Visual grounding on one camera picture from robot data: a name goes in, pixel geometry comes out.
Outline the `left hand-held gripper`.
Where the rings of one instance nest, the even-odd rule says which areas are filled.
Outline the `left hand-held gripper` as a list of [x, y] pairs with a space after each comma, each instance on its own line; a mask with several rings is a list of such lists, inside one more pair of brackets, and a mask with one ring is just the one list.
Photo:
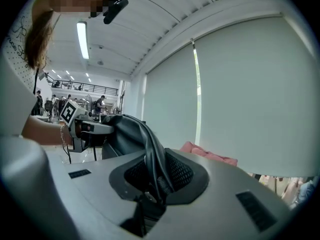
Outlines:
[[72, 100], [66, 101], [60, 117], [71, 136], [73, 147], [71, 152], [74, 153], [82, 153], [88, 148], [89, 137], [83, 137], [82, 134], [109, 135], [114, 132], [113, 126], [95, 122], [91, 112]]

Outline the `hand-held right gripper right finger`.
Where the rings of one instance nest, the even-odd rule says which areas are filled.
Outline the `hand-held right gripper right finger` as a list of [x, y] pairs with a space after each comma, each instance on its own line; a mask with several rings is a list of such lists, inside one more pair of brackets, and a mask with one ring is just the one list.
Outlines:
[[192, 181], [193, 170], [169, 153], [165, 154], [165, 166], [174, 192], [186, 187]]

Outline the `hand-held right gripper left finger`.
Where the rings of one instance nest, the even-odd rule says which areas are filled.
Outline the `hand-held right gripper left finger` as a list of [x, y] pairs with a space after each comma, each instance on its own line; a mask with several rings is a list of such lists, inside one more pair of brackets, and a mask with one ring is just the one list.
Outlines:
[[145, 192], [149, 187], [149, 173], [145, 162], [142, 160], [129, 168], [124, 173], [125, 180], [141, 192]]

